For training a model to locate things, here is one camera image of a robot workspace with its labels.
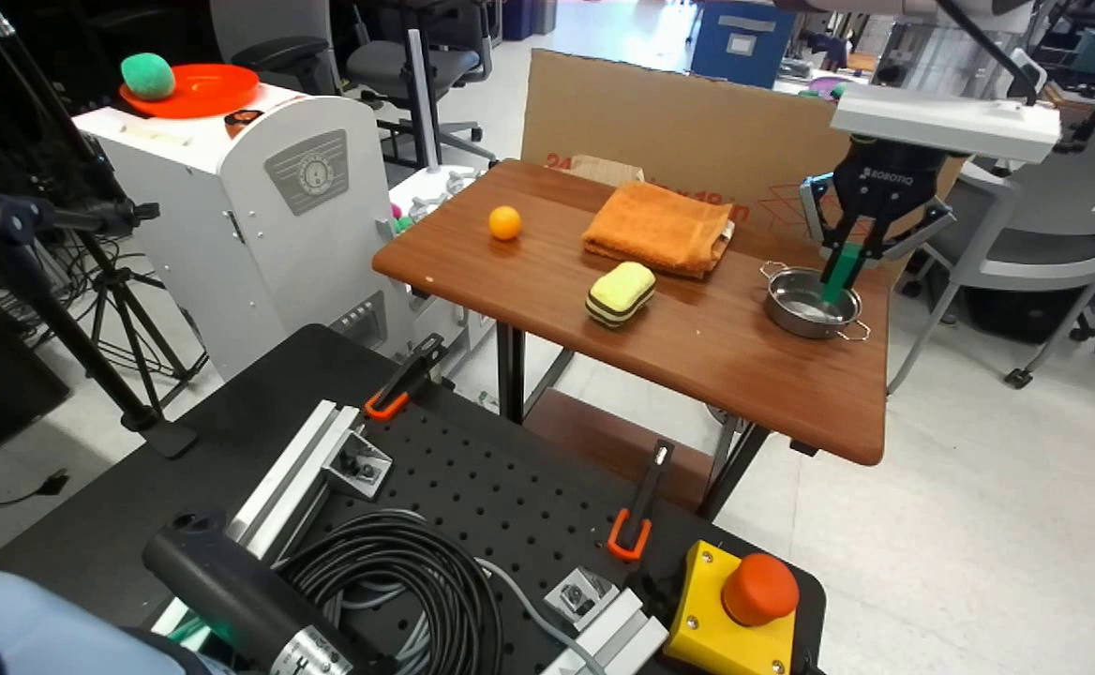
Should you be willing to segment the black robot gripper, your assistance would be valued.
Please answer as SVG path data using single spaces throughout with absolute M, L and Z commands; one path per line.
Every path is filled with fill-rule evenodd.
M 805 175 L 799 206 L 809 241 L 826 253 L 822 281 L 842 245 L 861 253 L 857 281 L 869 261 L 909 256 L 946 228 L 954 206 L 936 194 L 940 169 L 946 151 L 855 140 L 837 169 Z

